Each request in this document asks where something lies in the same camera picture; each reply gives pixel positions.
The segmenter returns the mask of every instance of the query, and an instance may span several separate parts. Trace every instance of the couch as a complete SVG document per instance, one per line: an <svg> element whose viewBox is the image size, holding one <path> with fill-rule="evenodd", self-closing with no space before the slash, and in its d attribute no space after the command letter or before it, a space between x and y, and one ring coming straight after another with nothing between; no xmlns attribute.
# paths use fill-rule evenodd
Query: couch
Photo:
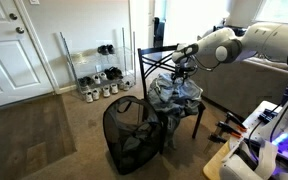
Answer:
<svg viewBox="0 0 288 180"><path fill-rule="evenodd" d="M212 64L210 59L201 62ZM246 118L264 100L280 103L288 84L288 66L253 57L221 64L213 72L199 69L191 78L203 89L202 97Z"/></svg>

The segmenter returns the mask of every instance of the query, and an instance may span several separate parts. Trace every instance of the white door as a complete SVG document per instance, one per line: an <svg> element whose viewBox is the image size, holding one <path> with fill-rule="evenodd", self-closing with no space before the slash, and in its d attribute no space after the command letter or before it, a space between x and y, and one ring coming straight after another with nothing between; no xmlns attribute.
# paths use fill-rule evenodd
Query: white door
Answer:
<svg viewBox="0 0 288 180"><path fill-rule="evenodd" d="M0 0L0 105L52 91L13 0Z"/></svg>
<svg viewBox="0 0 288 180"><path fill-rule="evenodd" d="M155 0L130 0L131 28L135 31L135 48L152 48Z"/></svg>

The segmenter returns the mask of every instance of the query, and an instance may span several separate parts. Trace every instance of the table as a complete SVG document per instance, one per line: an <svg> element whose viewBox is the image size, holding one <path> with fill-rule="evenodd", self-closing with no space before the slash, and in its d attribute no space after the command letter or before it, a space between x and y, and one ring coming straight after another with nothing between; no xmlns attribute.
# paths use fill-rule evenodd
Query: table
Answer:
<svg viewBox="0 0 288 180"><path fill-rule="evenodd" d="M248 137L248 134L252 131L254 126L256 125L257 117L265 110L274 109L276 107L275 104L270 103L268 101L263 101L253 112L250 114L246 120L243 122L243 125L248 128L246 133L243 133L244 137ZM218 180L220 179L219 170L222 166L222 159L230 152L230 149L234 146L238 139L235 137L231 137L229 141L227 141L212 157L212 159L204 166L203 174L206 178L211 180Z"/></svg>

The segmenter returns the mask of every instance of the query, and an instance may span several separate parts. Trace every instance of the window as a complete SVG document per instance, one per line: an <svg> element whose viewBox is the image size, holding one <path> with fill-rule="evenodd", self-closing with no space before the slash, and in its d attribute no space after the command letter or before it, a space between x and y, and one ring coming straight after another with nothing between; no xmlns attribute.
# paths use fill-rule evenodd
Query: window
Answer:
<svg viewBox="0 0 288 180"><path fill-rule="evenodd" d="M262 0L254 20L288 23L288 0Z"/></svg>

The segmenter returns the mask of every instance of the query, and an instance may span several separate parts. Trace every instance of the wall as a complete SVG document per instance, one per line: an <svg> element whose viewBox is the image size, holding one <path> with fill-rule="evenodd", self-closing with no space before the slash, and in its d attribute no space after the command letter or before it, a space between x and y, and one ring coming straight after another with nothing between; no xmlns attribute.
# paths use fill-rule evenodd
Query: wall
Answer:
<svg viewBox="0 0 288 180"><path fill-rule="evenodd" d="M218 25L233 0L168 0L164 45L196 42L197 36Z"/></svg>
<svg viewBox="0 0 288 180"><path fill-rule="evenodd" d="M96 50L103 40L122 46L122 27L130 47L128 0L40 0L40 5L23 2L60 88L72 85L74 80L60 32L71 54Z"/></svg>
<svg viewBox="0 0 288 180"><path fill-rule="evenodd" d="M238 27L248 27L252 22L261 0L234 0L230 17L227 19L227 25Z"/></svg>

